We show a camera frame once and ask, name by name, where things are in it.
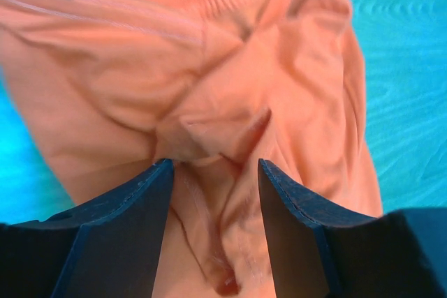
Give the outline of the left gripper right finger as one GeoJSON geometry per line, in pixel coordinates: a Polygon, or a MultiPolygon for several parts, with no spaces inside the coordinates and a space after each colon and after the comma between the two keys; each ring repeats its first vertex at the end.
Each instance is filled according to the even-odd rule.
{"type": "Polygon", "coordinates": [[[258,162],[261,211],[278,297],[445,297],[446,209],[374,218],[258,162]]]}

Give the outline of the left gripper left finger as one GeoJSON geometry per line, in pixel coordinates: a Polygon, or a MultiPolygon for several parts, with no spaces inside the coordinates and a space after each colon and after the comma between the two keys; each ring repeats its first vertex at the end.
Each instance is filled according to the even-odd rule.
{"type": "Polygon", "coordinates": [[[45,221],[1,225],[2,297],[151,297],[174,167],[132,180],[45,221]]]}

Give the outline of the orange t shirt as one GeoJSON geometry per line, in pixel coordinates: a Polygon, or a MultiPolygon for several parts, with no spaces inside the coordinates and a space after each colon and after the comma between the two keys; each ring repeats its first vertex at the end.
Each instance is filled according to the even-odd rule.
{"type": "Polygon", "coordinates": [[[1,0],[1,67],[75,203],[173,160],[155,297],[273,297],[260,159],[382,213],[351,16],[350,0],[1,0]]]}

